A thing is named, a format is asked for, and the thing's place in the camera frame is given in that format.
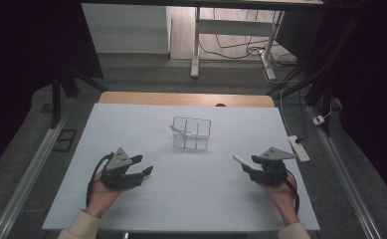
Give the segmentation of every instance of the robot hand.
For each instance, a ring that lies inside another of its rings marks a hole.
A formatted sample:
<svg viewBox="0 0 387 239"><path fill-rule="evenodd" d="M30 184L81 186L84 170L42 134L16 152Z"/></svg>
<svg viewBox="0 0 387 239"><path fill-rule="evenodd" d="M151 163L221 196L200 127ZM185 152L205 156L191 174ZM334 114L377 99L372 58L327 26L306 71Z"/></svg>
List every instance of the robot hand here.
<svg viewBox="0 0 387 239"><path fill-rule="evenodd" d="M149 166L138 173L125 174L131 165L141 162L142 158L142 155L130 158L120 147L115 153L106 155L103 159L101 159L100 162L97 164L97 168L95 169L91 182L88 185L87 205L89 205L90 202L94 178L97 174L97 169L103 163L104 160L107 159L108 162L102 169L100 181L108 189L120 191L123 189L129 189L136 186L140 186L143 179L150 175L153 166Z"/></svg>
<svg viewBox="0 0 387 239"><path fill-rule="evenodd" d="M272 186L278 185L287 179L286 165L281 160L267 160L252 155L252 161L260 164L262 168L262 170L255 170L242 164L243 170L249 173L252 181Z"/></svg>

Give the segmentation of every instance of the aluminum rail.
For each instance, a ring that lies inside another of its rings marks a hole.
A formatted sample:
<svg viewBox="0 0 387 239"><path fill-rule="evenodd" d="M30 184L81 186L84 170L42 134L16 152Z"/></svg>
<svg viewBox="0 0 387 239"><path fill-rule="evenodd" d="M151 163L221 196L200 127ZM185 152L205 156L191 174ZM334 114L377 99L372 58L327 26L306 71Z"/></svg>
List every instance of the aluminum rail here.
<svg viewBox="0 0 387 239"><path fill-rule="evenodd" d="M307 112L311 119L316 117L316 114L313 113L311 108L307 107ZM342 184L342 187L344 188L345 194L348 196L348 200L356 211L357 218L360 221L362 229L366 234L367 238L382 238L375 224L375 221L373 220L373 217L367 208L366 203L361 198L360 193L358 192L357 187L355 186L350 176L350 173L348 172L338 150L336 150L335 143L333 142L332 138L326 136L321 127L317 128L317 133L324 148L328 153L329 159L332 163L333 168L336 171L336 174Z"/></svg>
<svg viewBox="0 0 387 239"><path fill-rule="evenodd" d="M44 167L45 161L47 160L54 143L56 142L60 132L66 123L71 108L74 104L73 99L66 99L64 101L63 114L57 126L55 128L50 128L47 131L41 145L39 146L37 152L35 153L31 163L26 169L25 174L19 182L16 190L14 191L12 197L10 198L6 208L0 216L0 238L7 238L11 229L13 228L14 223L16 222L17 217L22 210L26 199L28 198L38 176Z"/></svg>

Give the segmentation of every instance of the metal frame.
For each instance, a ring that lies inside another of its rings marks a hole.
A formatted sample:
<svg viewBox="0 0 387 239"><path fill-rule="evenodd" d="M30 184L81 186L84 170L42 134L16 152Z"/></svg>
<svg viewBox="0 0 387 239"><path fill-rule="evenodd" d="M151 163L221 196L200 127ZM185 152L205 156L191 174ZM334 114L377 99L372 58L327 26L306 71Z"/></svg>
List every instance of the metal frame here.
<svg viewBox="0 0 387 239"><path fill-rule="evenodd" d="M20 214L20 211L23 208L23 205L28 198L39 173L44 167L45 161L47 160L50 152L53 148L54 143L56 142L60 132L66 123L70 112L71 107L73 106L74 100L67 99L65 101L65 109L63 116L58 121L55 128L50 128L47 131L41 145L39 146L37 152L35 153L31 163L26 169L25 174L19 182L16 190L14 191L12 197L10 198L6 208L0 216L0 238L7 238L11 229L13 228L14 223L16 222L17 217Z"/></svg>
<svg viewBox="0 0 387 239"><path fill-rule="evenodd" d="M207 7L233 8L300 12L331 12L338 7L315 3L256 1L256 0L83 0L82 3L123 4L123 5L151 5L151 6L179 6L179 7ZM354 5L343 5L341 11L354 9Z"/></svg>
<svg viewBox="0 0 387 239"><path fill-rule="evenodd" d="M268 22L246 22L246 21L228 21L215 19L200 19L200 7L195 9L195 34L192 56L192 69L190 77L197 79L199 77L199 35L200 34L221 34L237 36L259 36L269 37L267 47L261 53L261 58L265 66L270 81L276 80L274 70L271 66L269 55L271 47L277 34L284 12L280 12L275 23Z"/></svg>
<svg viewBox="0 0 387 239"><path fill-rule="evenodd" d="M307 107L307 113L311 119L316 117L316 114L310 107ZM360 221L361 227L367 238L382 238L379 229L377 228L377 225L373 220L369 209L367 208L366 203L361 198L360 193L357 190L357 186L354 184L350 173L343 163L341 155L339 154L338 150L336 150L335 143L333 142L332 138L328 137L321 127L317 128L317 133L319 135L320 141L326 149L326 152L332 163L332 167L344 188L345 194L348 196L348 200L356 211L357 218Z"/></svg>

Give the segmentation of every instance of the white wall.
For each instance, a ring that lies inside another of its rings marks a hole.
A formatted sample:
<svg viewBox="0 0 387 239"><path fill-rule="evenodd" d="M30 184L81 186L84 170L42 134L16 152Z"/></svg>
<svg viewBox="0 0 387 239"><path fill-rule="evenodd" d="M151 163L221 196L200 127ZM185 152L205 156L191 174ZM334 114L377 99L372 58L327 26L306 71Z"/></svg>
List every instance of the white wall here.
<svg viewBox="0 0 387 239"><path fill-rule="evenodd" d="M169 7L82 6L98 53L169 53Z"/></svg>

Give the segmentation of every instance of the table leg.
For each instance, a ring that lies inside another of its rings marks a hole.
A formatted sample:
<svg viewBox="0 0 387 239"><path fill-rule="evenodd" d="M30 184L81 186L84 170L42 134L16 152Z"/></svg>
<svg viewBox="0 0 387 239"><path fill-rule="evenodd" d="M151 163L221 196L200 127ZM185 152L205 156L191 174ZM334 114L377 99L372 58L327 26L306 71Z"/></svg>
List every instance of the table leg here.
<svg viewBox="0 0 387 239"><path fill-rule="evenodd" d="M200 29L200 7L196 7L195 17L195 32L194 32L194 46L193 46L193 58L192 58L192 71L191 78L196 79L199 77L199 29Z"/></svg>
<svg viewBox="0 0 387 239"><path fill-rule="evenodd" d="M281 21L281 18L283 17L283 13L284 12L280 12L278 14L277 20L274 23L273 28L271 30L271 35L268 39L267 47L265 48L265 50L263 52L261 52L261 59L262 59L262 62L264 63L265 71L266 71L267 76L268 76L268 80L270 80L270 81L274 81L277 79L275 74L274 74L274 70L272 68L271 61L269 59L269 55L271 52L271 47L274 43L275 35L277 34L277 31L278 31L278 27L280 26L280 21Z"/></svg>

